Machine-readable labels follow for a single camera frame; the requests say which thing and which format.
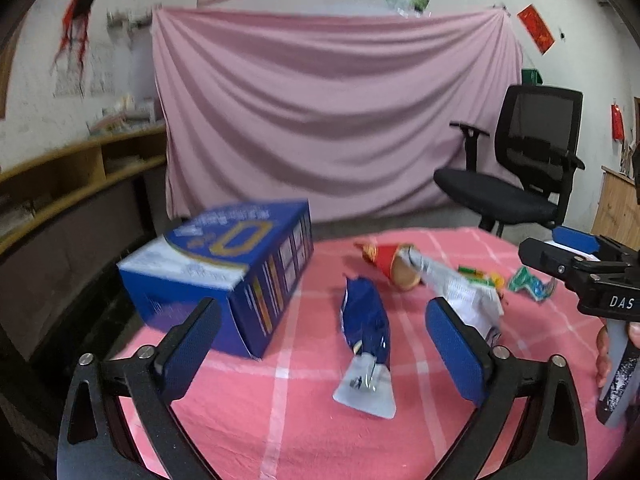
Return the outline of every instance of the red decoration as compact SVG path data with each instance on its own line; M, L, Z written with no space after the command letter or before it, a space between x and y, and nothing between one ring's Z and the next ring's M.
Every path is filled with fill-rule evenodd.
M556 42L554 37L551 35L551 31L546 26L546 23L542 20L533 5L530 5L523 11L519 12L518 17L522 20L524 26L527 27L533 41L536 42L540 54L544 54Z
M611 105L611 135L613 140L625 140L625 127L622 124L622 112L618 105Z
M91 6L93 4L94 0L71 0L62 18L62 38L60 39L56 56L53 59L53 65L55 66L63 52L68 49L69 54L71 54L74 43L79 43L78 64L80 65L80 93L82 93L82 75L84 74L84 54L86 53L87 43L89 43L87 28L89 27L89 15L91 14ZM75 23L79 25L79 38L74 38Z

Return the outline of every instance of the green wrapper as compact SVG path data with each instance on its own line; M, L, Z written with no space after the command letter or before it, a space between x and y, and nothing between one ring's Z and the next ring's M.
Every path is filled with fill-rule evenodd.
M551 278L548 283L544 283L531 274L527 267L520 267L518 272L509 280L507 288L511 292L519 292L525 289L534 300L540 302L546 300L546 298L549 298L554 293L556 283L555 278Z
M397 0L396 4L406 10L422 14L424 9L427 8L427 5L429 5L429 0Z
M493 288L495 288L494 282L492 282L492 280L486 280L484 278L473 278L469 276L465 276L465 278L469 283L477 283L478 285L492 286Z

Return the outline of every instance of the mesh chair back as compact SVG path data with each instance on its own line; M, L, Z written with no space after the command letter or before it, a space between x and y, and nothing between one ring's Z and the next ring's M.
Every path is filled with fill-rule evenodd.
M510 86L495 133L497 161L515 174L525 189L546 197L571 193L574 172L562 168L559 152L575 155L581 115L581 92Z

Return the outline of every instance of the white plastic bag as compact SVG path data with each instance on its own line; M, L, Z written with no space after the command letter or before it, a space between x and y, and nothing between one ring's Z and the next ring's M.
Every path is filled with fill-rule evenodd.
M493 287L468 282L457 271L431 260L414 247L399 255L420 272L423 283L430 286L436 296L447 300L464 324L475 327L489 346L498 343L500 316L504 310Z

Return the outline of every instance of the pink cloth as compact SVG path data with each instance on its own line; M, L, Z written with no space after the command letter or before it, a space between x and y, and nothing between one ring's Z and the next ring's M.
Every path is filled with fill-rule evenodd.
M516 248L477 229L386 232L380 242L413 242L447 265L513 274ZM338 310L344 275L376 281L391 324L391 378L398 411L383 420L332 399L352 353L340 332ZM211 351L186 396L172 407L204 457L223 479L422 480L436 465L472 413L457 393L424 325L433 293L420 286L393 290L366 264L351 240L320 242L267 355L261 362ZM571 367L584 415L590 478L622 439L595 417L595 337L602 326L576 309L577 299L559 286L536 304L506 293L501 342L519 357L547 360L564 355ZM156 344L161 333L141 330L123 355ZM130 399L123 399L145 463L162 473ZM484 473L495 470L516 429L517 402Z
M308 198L315 221L443 202L464 165L449 121L495 130L522 51L507 14L325 17L161 9L167 209ZM478 167L503 174L492 142Z

